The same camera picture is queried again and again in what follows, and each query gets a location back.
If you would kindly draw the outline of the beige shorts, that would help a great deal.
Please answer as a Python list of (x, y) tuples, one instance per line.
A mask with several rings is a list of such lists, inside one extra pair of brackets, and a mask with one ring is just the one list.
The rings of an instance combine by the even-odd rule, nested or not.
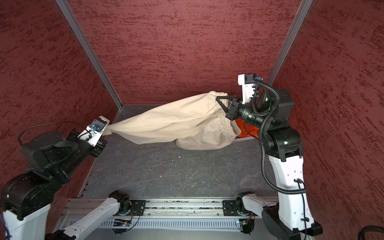
[(221, 149), (242, 132), (216, 101), (226, 96), (211, 91), (161, 105), (109, 125), (103, 134), (118, 134), (137, 145), (175, 142), (185, 150)]

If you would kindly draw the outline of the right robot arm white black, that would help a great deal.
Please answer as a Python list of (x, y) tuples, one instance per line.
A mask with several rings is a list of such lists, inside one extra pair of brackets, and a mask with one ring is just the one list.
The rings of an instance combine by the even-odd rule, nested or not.
[(244, 104), (236, 96), (216, 98), (227, 118), (259, 128), (262, 175), (278, 192), (277, 203), (243, 194), (238, 199), (240, 209), (261, 217), (269, 233), (279, 240), (312, 240), (323, 233), (323, 227), (313, 218), (307, 200), (301, 136), (288, 125), (294, 101), (286, 90), (266, 92), (264, 102), (270, 117), (257, 115), (254, 101)]

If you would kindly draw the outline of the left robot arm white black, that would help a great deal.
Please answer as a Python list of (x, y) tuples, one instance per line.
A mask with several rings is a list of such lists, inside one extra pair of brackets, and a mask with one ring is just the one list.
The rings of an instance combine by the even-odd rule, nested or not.
[(85, 159), (97, 157), (103, 151), (106, 141), (102, 135), (108, 125), (109, 120), (101, 116), (83, 132), (72, 131), (67, 138), (53, 131), (21, 144), (21, 153), (30, 168), (1, 190), (1, 223), (7, 240), (83, 240), (113, 215), (133, 216), (129, 196), (114, 191), (75, 224), (46, 233), (55, 193), (70, 181)]

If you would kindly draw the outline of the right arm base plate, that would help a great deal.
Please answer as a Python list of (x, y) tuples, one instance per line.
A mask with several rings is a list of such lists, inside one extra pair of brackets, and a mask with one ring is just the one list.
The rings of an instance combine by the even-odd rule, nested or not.
[(226, 217), (256, 216), (256, 214), (245, 209), (243, 201), (241, 199), (223, 200), (222, 205), (223, 205), (223, 213), (224, 213), (224, 216), (226, 216)]

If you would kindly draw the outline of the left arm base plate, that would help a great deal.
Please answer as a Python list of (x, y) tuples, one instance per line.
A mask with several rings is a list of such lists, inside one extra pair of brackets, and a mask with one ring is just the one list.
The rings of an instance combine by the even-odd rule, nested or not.
[(120, 203), (117, 215), (120, 216), (142, 216), (147, 201), (145, 200), (124, 200)]

